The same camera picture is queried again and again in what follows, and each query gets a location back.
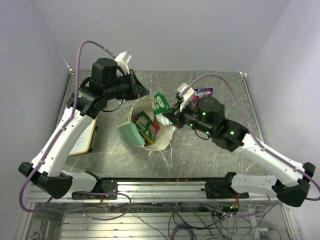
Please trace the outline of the green yellow candy packet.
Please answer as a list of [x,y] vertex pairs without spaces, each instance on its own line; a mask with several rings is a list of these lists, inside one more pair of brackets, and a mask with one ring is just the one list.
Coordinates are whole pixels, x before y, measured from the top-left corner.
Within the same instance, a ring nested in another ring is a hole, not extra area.
[[161,92],[158,92],[153,96],[151,103],[152,110],[155,115],[171,111],[171,106],[169,105],[166,97]]

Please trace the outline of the purple candy packet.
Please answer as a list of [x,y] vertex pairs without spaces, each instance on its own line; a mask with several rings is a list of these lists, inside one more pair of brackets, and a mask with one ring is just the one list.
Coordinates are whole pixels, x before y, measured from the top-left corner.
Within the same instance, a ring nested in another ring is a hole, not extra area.
[[204,97],[212,96],[213,91],[214,91],[213,87],[195,88],[192,96],[192,108],[196,109],[197,103],[199,102],[199,100]]

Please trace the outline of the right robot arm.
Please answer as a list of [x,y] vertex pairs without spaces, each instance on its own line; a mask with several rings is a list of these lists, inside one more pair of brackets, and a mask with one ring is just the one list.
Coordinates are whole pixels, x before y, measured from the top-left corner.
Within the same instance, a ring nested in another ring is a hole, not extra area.
[[241,155],[263,167],[268,176],[243,175],[228,172],[218,190],[226,198],[236,194],[256,193],[275,196],[291,207],[300,207],[307,199],[310,179],[316,167],[295,162],[264,143],[257,143],[249,130],[225,117],[225,107],[214,97],[204,97],[193,108],[189,103],[180,109],[181,101],[163,113],[178,129],[188,125],[196,133],[206,134],[207,140],[221,149]]

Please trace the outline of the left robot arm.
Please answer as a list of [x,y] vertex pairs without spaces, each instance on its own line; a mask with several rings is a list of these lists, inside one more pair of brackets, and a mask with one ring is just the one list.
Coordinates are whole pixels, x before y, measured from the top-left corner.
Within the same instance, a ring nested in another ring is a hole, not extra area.
[[108,101],[133,101],[149,93],[127,64],[99,58],[92,65],[91,75],[67,101],[63,116],[44,148],[31,162],[21,163],[19,172],[54,199],[74,192],[98,198],[104,188],[103,179],[91,172],[63,172],[65,161]]

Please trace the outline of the aluminium frame rail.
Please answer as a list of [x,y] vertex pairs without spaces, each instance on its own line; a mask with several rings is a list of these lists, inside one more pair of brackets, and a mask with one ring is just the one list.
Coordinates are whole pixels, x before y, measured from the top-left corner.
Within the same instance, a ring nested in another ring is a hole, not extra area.
[[[117,195],[115,199],[104,197],[104,203],[128,203],[129,200],[125,194],[131,198],[132,203],[173,203],[173,202],[200,202],[207,203],[209,201],[221,200],[233,202],[236,195],[228,195],[225,193],[209,193],[205,191],[204,181],[185,181],[185,182],[118,182]],[[242,201],[268,201],[269,196],[271,202],[279,200],[271,193],[248,193],[242,194]],[[26,197],[27,202],[45,203],[50,198],[50,195],[40,190],[36,186],[32,186],[29,195]],[[72,193],[68,192],[62,198],[52,199],[50,203],[59,204],[75,204],[89,203],[98,204],[101,196],[89,196],[85,199],[74,199]]]

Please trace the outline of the small whiteboard yellow frame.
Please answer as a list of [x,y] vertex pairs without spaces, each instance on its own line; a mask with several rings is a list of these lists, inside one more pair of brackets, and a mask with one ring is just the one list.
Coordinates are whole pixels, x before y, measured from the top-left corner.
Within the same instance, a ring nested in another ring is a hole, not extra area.
[[72,150],[69,153],[70,156],[85,154],[93,150],[93,144],[95,141],[96,133],[98,130],[97,117],[95,120],[83,131]]

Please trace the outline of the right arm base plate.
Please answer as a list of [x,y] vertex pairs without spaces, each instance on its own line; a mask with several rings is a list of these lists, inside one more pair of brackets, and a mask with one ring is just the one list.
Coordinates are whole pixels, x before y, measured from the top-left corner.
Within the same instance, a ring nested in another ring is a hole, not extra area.
[[235,199],[237,195],[241,199],[247,199],[249,193],[238,193],[231,188],[231,182],[224,178],[216,177],[205,181],[204,187],[200,189],[205,192],[207,199]]

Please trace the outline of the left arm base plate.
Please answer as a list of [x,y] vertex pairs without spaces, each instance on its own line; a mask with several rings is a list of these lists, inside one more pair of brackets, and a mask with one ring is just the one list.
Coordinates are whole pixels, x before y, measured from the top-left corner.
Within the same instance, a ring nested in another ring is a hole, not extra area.
[[99,180],[90,194],[76,191],[71,194],[73,200],[115,200],[117,198],[118,184],[114,180]]

